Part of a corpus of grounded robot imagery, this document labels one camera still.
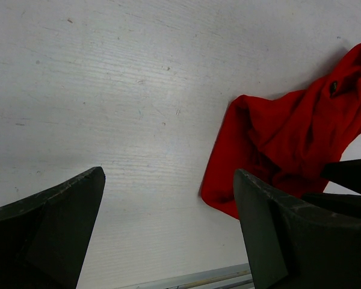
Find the red t shirt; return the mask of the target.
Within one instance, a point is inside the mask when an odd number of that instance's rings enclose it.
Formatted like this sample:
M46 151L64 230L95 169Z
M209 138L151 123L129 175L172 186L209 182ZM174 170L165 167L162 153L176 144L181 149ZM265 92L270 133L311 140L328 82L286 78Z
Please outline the red t shirt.
M361 43L308 88L269 100L241 95L226 110L200 188L238 217L233 176L244 169L295 197L324 191L324 166L361 134Z

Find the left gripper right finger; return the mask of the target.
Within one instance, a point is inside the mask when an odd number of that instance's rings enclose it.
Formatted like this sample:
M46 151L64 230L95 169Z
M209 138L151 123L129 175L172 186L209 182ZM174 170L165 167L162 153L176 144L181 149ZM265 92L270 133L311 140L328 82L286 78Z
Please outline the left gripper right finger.
M361 288L361 219L312 205L242 169L233 189L255 288Z

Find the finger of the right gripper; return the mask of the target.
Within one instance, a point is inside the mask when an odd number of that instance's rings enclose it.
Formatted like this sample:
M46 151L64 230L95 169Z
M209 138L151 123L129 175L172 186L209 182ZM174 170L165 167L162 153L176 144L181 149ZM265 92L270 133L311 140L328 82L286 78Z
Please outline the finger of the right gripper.
M328 163L320 176L361 194L361 159Z
M361 219L361 196L358 195L306 193L302 200L334 213Z

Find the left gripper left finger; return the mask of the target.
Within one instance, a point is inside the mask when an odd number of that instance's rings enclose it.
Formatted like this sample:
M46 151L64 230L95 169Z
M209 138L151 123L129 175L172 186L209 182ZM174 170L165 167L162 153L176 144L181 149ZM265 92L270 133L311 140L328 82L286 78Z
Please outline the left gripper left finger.
M0 207L0 288L76 288L105 187L92 167Z

